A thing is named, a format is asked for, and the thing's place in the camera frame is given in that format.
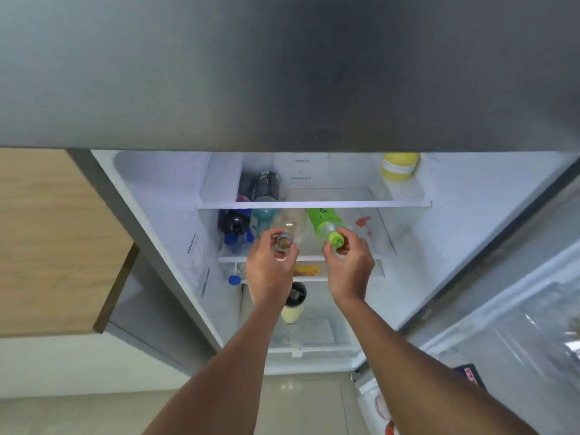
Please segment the person's left hand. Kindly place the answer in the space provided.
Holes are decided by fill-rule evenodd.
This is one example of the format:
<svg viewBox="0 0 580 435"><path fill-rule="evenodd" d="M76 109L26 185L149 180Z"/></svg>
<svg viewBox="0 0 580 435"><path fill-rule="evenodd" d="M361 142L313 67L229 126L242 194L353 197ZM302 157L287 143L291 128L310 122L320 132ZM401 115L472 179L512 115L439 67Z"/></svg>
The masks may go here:
<svg viewBox="0 0 580 435"><path fill-rule="evenodd" d="M258 237L246 260L246 283L255 306L284 307L291 291L295 267L285 267L273 250L274 236L282 230L270 228Z"/></svg>

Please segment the green bottle with green cap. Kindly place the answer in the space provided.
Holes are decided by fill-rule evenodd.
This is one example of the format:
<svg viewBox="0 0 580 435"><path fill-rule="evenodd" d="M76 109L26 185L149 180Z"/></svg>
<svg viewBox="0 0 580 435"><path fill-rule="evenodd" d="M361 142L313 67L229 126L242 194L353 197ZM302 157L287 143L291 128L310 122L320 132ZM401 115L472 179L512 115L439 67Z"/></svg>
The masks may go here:
<svg viewBox="0 0 580 435"><path fill-rule="evenodd" d="M332 248L339 249L345 244L344 236L338 232L346 228L343 220L333 208L308 208L306 214L310 220L318 241L327 241Z"/></svg>

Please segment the clear bottle with silver cap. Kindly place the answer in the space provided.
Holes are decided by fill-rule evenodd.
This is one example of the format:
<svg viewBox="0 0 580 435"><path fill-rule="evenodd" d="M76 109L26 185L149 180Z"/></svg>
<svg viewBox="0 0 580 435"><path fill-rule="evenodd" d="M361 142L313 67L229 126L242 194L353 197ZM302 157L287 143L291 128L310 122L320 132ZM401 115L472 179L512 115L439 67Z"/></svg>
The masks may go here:
<svg viewBox="0 0 580 435"><path fill-rule="evenodd" d="M272 228L282 230L275 235L273 250L281 258L288 252L292 244L298 246L306 235L306 210L287 208L277 211L271 224Z"/></svg>

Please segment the person's left forearm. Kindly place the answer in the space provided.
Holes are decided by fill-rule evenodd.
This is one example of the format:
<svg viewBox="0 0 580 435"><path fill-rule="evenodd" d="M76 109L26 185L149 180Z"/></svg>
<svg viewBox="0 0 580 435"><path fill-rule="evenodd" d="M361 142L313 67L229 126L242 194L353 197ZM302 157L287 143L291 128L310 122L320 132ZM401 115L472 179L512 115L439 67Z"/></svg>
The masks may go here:
<svg viewBox="0 0 580 435"><path fill-rule="evenodd" d="M269 342L286 297L259 295L243 327L170 399L143 435L253 435Z"/></svg>

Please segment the long glass fridge shelf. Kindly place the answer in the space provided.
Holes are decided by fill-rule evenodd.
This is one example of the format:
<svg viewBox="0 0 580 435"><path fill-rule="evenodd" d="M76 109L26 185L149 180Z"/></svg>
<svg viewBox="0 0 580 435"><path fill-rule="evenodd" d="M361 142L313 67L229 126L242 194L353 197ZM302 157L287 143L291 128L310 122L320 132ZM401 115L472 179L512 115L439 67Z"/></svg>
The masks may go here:
<svg viewBox="0 0 580 435"><path fill-rule="evenodd" d="M203 199L196 209L286 209L286 208L413 208L429 207L432 199L421 190L395 193L387 188L321 188L288 189L280 200L238 201L237 199Z"/></svg>

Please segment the cream tumbler with black lid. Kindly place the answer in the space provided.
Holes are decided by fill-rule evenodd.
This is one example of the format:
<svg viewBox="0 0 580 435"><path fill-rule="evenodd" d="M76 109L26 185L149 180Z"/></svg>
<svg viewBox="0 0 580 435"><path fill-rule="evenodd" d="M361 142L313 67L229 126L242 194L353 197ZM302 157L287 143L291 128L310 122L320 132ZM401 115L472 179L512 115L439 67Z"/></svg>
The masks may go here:
<svg viewBox="0 0 580 435"><path fill-rule="evenodd" d="M280 314L282 320L287 324L295 323L300 317L307 297L307 289L301 282L293 282L291 291L286 298L285 306Z"/></svg>

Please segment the dark bottle with blue cap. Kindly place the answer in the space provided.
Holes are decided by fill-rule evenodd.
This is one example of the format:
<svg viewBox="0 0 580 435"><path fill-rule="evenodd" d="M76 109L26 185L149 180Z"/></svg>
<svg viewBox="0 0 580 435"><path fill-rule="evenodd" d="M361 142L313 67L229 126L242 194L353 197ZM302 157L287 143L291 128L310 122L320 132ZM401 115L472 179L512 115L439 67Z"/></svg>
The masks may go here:
<svg viewBox="0 0 580 435"><path fill-rule="evenodd" d="M218 229L224 234L224 244L228 247L253 243L255 236L250 227L250 209L221 209Z"/></svg>

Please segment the black can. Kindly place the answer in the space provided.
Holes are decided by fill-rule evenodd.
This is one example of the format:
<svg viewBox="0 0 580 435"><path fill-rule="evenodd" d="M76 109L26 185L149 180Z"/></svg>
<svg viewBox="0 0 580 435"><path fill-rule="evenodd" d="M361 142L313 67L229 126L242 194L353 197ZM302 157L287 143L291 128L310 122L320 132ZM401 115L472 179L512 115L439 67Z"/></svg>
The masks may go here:
<svg viewBox="0 0 580 435"><path fill-rule="evenodd" d="M280 178L276 172L259 173L253 190L254 202L277 202L280 199Z"/></svg>

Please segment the dark purple bottle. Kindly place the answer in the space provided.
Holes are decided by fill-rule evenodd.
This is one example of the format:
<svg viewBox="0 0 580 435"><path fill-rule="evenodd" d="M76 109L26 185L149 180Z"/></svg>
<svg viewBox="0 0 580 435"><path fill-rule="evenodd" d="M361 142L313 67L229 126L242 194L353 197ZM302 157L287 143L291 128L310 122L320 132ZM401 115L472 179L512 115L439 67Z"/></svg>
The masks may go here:
<svg viewBox="0 0 580 435"><path fill-rule="evenodd" d="M254 190L255 175L253 173L241 172L236 202L253 202Z"/></svg>

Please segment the yellow jar with white label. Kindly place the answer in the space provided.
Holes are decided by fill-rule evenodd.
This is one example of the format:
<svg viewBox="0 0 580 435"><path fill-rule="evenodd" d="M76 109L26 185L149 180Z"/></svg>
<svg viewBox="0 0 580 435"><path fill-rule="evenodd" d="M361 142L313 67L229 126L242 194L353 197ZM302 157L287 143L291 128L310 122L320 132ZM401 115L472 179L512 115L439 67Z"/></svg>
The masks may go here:
<svg viewBox="0 0 580 435"><path fill-rule="evenodd" d="M381 175L385 180L402 182L410 178L419 161L419 153L384 153Z"/></svg>

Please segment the grey fridge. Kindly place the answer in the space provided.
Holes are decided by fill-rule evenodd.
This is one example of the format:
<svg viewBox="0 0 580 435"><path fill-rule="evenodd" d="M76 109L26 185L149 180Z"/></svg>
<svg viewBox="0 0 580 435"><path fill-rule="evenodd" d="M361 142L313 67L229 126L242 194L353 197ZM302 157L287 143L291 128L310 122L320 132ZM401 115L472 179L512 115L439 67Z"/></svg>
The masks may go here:
<svg viewBox="0 0 580 435"><path fill-rule="evenodd" d="M288 189L421 190L429 207L377 208L395 254L375 260L369 286L416 312L473 264L547 190L580 174L580 153L422 153L409 179L383 179L382 153L204 153L71 150L77 166L132 237L139 254L105 332L193 375L251 309L247 286L218 262L220 209L237 198L241 172L272 170ZM235 252L247 243L227 246Z"/></svg>

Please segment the white packet with red print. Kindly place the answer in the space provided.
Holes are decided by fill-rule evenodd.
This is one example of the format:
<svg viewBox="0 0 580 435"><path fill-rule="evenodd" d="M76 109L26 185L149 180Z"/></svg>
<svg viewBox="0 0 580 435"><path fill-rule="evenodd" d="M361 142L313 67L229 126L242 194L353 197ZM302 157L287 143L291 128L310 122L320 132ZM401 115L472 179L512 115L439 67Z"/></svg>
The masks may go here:
<svg viewBox="0 0 580 435"><path fill-rule="evenodd" d="M369 435L400 435L375 379L359 386L357 403Z"/></svg>

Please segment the grey freezer door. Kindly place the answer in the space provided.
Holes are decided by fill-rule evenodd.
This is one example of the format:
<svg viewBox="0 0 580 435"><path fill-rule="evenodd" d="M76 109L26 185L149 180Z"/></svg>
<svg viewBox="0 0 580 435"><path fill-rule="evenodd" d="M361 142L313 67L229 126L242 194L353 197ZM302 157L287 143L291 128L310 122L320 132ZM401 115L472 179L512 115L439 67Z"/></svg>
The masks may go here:
<svg viewBox="0 0 580 435"><path fill-rule="evenodd" d="M0 146L580 153L580 0L0 0Z"/></svg>

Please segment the open fridge door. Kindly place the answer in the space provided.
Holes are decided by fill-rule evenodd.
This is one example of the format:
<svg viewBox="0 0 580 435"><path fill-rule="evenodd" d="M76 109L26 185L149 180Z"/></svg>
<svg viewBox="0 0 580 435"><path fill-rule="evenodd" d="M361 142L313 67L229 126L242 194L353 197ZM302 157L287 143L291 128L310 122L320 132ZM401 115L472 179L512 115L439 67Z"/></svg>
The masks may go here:
<svg viewBox="0 0 580 435"><path fill-rule="evenodd" d="M366 301L410 343L477 382L541 435L580 435L580 174L547 190L416 312Z"/></svg>

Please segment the wooden cabinet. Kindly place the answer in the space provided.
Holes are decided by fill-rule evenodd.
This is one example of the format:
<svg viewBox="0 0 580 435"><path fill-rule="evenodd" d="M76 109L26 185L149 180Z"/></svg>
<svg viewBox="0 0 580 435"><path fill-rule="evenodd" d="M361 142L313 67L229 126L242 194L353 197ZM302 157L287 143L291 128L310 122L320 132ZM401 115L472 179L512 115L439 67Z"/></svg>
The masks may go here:
<svg viewBox="0 0 580 435"><path fill-rule="evenodd" d="M68 153L0 147L0 338L102 334L138 254Z"/></svg>

